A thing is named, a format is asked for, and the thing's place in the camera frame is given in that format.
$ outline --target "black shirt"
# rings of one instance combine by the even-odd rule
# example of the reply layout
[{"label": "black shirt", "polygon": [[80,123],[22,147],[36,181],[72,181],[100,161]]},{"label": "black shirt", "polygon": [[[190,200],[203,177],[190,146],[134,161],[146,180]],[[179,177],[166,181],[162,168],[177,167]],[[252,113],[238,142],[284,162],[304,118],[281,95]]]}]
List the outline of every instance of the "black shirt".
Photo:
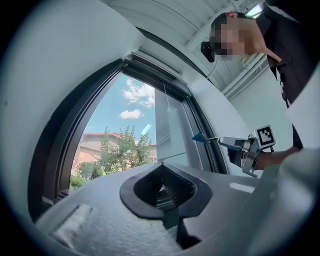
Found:
[{"label": "black shirt", "polygon": [[[313,51],[312,43],[301,24],[277,14],[266,5],[263,5],[263,13],[256,19],[256,23],[267,48],[281,58],[277,62],[267,57],[270,69],[279,81],[279,92],[281,85],[282,97],[289,107],[308,83],[319,56]],[[294,127],[293,146],[303,148]]]}]

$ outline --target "window frame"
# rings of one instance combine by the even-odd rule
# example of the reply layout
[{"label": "window frame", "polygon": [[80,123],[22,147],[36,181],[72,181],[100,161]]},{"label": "window frame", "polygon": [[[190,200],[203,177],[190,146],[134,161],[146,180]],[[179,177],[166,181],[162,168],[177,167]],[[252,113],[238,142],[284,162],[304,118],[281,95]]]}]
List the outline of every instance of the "window frame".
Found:
[{"label": "window frame", "polygon": [[[208,120],[184,82],[135,54],[118,59],[90,75],[70,92],[45,126],[33,154],[28,178],[28,209],[34,222],[59,200],[61,191],[69,189],[71,168],[83,131],[100,100],[121,74],[163,93],[166,90],[167,95],[181,102],[193,134],[202,131],[214,136]],[[199,166],[203,170],[228,173],[220,148],[199,142],[194,142],[194,145],[196,152],[193,154],[199,156]]]}]

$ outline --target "blue sky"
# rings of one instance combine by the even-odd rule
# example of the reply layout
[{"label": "blue sky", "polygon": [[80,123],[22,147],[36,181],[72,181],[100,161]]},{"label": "blue sky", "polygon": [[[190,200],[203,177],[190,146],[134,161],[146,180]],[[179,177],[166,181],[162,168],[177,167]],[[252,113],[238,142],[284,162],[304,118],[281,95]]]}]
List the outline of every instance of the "blue sky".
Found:
[{"label": "blue sky", "polygon": [[135,125],[135,139],[138,140],[146,124],[152,143],[156,143],[155,118],[155,91],[154,88],[126,75],[113,84],[102,98],[84,133],[103,133],[106,126],[112,133],[124,131],[127,125]]}]

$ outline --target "white ceiling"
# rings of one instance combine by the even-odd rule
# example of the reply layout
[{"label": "white ceiling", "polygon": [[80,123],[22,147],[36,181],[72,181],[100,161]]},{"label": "white ceiling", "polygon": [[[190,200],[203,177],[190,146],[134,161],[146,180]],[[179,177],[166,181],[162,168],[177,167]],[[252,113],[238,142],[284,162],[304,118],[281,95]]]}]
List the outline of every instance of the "white ceiling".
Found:
[{"label": "white ceiling", "polygon": [[[261,0],[102,0],[137,28],[163,39],[187,56],[220,91],[250,63],[239,56],[232,60],[219,58],[208,62],[200,51],[200,44],[208,41],[213,19],[223,12],[247,12]],[[151,40],[139,49],[181,72],[181,59],[166,53]]]}]

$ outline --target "green foliage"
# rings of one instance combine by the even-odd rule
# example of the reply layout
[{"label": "green foliage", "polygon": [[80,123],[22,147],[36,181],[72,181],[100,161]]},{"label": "green foliage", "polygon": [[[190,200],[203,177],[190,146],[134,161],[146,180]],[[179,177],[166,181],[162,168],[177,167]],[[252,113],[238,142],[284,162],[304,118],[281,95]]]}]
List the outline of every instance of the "green foliage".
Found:
[{"label": "green foliage", "polygon": [[85,180],[80,176],[71,176],[70,177],[70,188],[77,189],[80,188],[83,184],[85,184]]},{"label": "green foliage", "polygon": [[82,162],[76,167],[77,174],[86,181],[91,180],[91,175],[94,171],[94,162]]},{"label": "green foliage", "polygon": [[[95,157],[92,155],[95,158],[95,162],[82,162],[77,166],[78,178],[81,178],[83,182],[150,163],[147,160],[151,151],[149,133],[141,135],[137,144],[134,136],[135,126],[130,130],[128,125],[124,132],[120,129],[117,143],[110,140],[109,134],[110,131],[106,127],[100,146],[100,156]],[[70,185],[74,188],[79,188],[83,183],[78,182],[72,185],[70,179]]]}]

